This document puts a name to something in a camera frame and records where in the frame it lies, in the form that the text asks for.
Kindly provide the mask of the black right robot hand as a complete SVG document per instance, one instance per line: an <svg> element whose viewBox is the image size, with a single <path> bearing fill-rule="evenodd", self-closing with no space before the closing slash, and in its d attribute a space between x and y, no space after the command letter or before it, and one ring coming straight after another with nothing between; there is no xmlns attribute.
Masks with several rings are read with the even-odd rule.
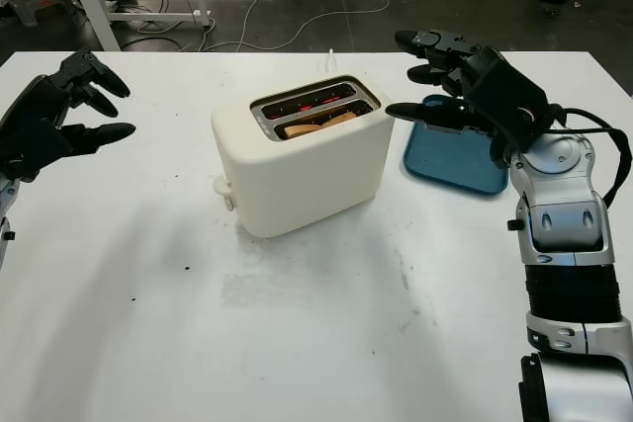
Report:
<svg viewBox="0 0 633 422"><path fill-rule="evenodd" d="M508 167L508 142L492 120L466 100L466 93L474 86L476 74L465 66L473 59L477 66L498 59L495 50L452 33L427 31L397 31L394 34L400 50L426 62L410 68L407 78L417 84L440 86L446 93L434 106L422 103L394 103L387 114L410 122L421 122L426 127L450 133L473 130L491 140L490 158L499 169Z"/></svg>

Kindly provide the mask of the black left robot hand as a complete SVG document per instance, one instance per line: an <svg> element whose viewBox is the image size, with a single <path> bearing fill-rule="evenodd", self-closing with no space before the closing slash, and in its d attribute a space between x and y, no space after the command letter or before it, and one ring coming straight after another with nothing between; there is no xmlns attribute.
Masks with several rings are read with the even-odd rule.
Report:
<svg viewBox="0 0 633 422"><path fill-rule="evenodd" d="M69 110L87 105L107 118L118 110L104 95L127 98L126 83L95 53L80 49L50 75L40 75L25 88L1 119L1 157L26 162L35 159L88 155L136 131L128 123L99 127L69 125Z"/></svg>

